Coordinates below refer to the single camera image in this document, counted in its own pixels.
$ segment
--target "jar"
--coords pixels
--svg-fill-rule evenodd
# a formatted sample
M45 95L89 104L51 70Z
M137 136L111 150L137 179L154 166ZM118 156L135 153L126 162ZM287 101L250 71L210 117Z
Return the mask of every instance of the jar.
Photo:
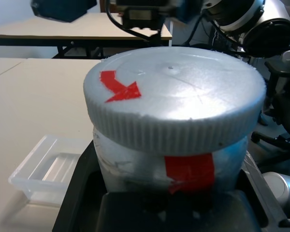
M196 48L138 49L84 81L108 191L228 191L256 125L265 83L234 57Z

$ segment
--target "table surface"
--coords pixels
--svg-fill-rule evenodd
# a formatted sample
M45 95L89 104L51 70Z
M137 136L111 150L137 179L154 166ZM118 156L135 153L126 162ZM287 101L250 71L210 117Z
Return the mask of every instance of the table surface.
M119 22L118 14L113 17ZM155 34L149 29L135 29L146 36ZM117 28L106 13L87 13L72 23L33 17L26 21L0 26L0 38L18 39L89 39L89 40L140 40ZM171 40L172 35L165 25L162 40Z
M45 134L92 139L83 81L98 60L0 58L0 232L50 232L58 207L28 203L8 178Z

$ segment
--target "black holder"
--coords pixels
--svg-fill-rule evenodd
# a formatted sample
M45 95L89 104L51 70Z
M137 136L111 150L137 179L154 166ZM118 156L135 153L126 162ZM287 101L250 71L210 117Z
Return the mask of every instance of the black holder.
M215 195L108 193L91 142L80 157L53 232L290 232L247 154L236 190Z

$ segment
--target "office chair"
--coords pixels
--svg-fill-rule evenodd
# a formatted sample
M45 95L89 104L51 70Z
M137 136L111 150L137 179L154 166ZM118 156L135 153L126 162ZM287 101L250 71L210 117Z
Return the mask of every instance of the office chair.
M264 114L273 117L278 125L283 125L287 133L276 138L271 138L259 132L253 132L251 140L258 143L260 140L274 145L284 150L284 152L274 158L269 158L259 162L259 167L280 163L290 159L290 80L284 87L284 93L276 94L275 88L280 77L290 78L290 71L281 61L266 62L271 76L267 83L265 105L272 105L273 109L267 110Z

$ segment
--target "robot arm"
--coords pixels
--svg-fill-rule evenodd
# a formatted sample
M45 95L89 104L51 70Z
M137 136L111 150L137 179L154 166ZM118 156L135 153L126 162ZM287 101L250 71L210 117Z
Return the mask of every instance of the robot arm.
M113 0L113 3L122 14L123 29L160 30L165 17L187 23L204 10L214 26L250 54L269 57L290 45L290 0Z

